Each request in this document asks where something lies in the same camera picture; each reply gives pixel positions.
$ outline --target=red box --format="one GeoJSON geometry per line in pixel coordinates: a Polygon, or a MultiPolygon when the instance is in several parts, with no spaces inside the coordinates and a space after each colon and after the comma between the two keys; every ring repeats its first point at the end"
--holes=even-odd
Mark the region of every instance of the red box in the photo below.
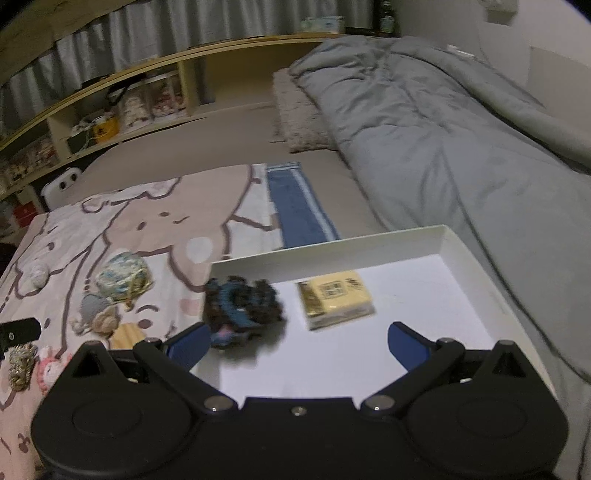
{"type": "Polygon", "coordinates": [[[33,202],[26,203],[25,205],[19,205],[14,207],[14,217],[21,228],[29,226],[37,215],[33,202]]]}

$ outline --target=dark crochet toy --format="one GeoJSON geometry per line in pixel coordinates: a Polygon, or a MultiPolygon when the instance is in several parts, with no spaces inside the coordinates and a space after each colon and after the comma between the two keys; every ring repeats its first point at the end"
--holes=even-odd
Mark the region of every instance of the dark crochet toy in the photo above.
{"type": "Polygon", "coordinates": [[[282,320],[277,292],[266,280],[251,287],[244,278],[231,276],[226,283],[211,278],[205,285],[203,321],[209,325],[214,348],[243,345],[282,320]]]}

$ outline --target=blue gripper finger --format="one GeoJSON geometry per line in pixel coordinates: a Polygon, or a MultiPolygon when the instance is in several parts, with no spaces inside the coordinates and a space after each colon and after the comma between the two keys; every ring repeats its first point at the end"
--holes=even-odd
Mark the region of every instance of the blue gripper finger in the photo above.
{"type": "Polygon", "coordinates": [[[388,328],[388,348],[396,360],[411,371],[428,360],[435,343],[401,322],[395,322],[388,328]]]}

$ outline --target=blue towel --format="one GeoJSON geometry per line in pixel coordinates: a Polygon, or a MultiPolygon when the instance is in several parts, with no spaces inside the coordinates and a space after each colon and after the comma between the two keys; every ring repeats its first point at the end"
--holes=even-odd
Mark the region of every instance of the blue towel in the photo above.
{"type": "Polygon", "coordinates": [[[285,248],[339,240],[335,226],[314,195],[299,162],[267,166],[285,248]]]}

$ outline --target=pink crochet toy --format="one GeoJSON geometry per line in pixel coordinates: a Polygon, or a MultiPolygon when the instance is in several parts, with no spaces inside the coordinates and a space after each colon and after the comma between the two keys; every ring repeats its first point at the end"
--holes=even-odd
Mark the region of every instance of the pink crochet toy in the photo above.
{"type": "Polygon", "coordinates": [[[53,355],[53,350],[50,346],[43,347],[39,351],[37,383],[44,395],[56,382],[57,377],[61,375],[70,360],[72,360],[71,354],[67,357],[62,356],[60,359],[57,359],[53,355]]]}

